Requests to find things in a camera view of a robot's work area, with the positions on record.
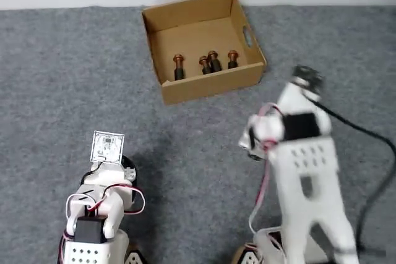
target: cardboard box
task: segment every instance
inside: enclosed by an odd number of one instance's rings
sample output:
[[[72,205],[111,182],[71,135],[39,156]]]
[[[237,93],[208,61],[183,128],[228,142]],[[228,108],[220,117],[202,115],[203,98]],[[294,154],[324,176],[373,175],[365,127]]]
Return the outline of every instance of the cardboard box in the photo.
[[[185,0],[142,12],[153,66],[165,104],[251,86],[267,65],[238,0]],[[228,52],[239,66],[228,69]],[[202,74],[199,58],[218,53],[222,71]],[[184,56],[185,79],[174,80],[175,54]]]

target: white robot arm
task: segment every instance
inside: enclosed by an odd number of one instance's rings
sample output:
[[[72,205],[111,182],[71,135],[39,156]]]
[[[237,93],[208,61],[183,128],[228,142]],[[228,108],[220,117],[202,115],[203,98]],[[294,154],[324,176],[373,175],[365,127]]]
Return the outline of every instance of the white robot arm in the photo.
[[[67,223],[58,263],[144,263],[138,251],[127,255],[129,239],[119,229],[124,214],[141,213],[145,206],[143,193],[136,187],[136,169],[123,156],[123,145],[124,135],[95,131],[91,171],[66,202]],[[142,208],[128,211],[136,192],[142,197]]]
[[[313,102],[319,100],[322,78],[308,67],[296,67],[277,105],[278,112],[253,115],[239,145],[254,159],[268,158],[277,183],[282,211],[282,243],[288,264],[305,264],[304,251],[313,224],[319,224],[335,247],[339,264],[358,264],[355,238],[344,212],[338,183],[338,161],[330,136],[329,116]],[[265,148],[263,143],[276,145]],[[312,194],[303,193],[301,178],[308,177]],[[260,238],[254,241],[266,250]],[[265,263],[277,264],[274,258]]]

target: bolt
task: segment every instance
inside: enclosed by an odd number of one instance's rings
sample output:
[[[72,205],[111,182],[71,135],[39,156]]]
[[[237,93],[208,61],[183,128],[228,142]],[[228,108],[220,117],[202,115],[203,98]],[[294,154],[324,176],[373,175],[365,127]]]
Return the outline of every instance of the bolt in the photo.
[[[173,57],[173,62],[176,63],[176,68],[183,68],[184,57],[181,54],[176,54]]]
[[[207,56],[202,56],[201,58],[199,58],[199,64],[203,67],[208,67],[209,65]]]
[[[209,51],[209,53],[208,53],[208,58],[209,58],[210,60],[216,59],[216,58],[217,58],[217,53],[216,53],[216,51]]]
[[[216,51],[209,51],[208,58],[210,60],[210,68],[212,69],[212,71],[213,72],[221,71],[222,65],[220,64],[220,61],[217,59]]]
[[[180,54],[176,54],[173,57],[173,62],[176,63],[176,69],[174,70],[174,80],[184,79],[183,60],[184,58]]]
[[[230,59],[228,63],[228,69],[238,67],[238,63],[236,62],[236,58],[238,58],[238,56],[238,52],[233,49],[228,52],[228,57]]]
[[[230,52],[228,52],[228,57],[232,62],[236,62],[236,58],[238,58],[238,56],[239,56],[238,52],[233,49]]]
[[[203,74],[209,74],[212,71],[210,70],[209,64],[208,64],[208,58],[207,56],[202,56],[199,58],[199,64],[202,65],[202,72]]]

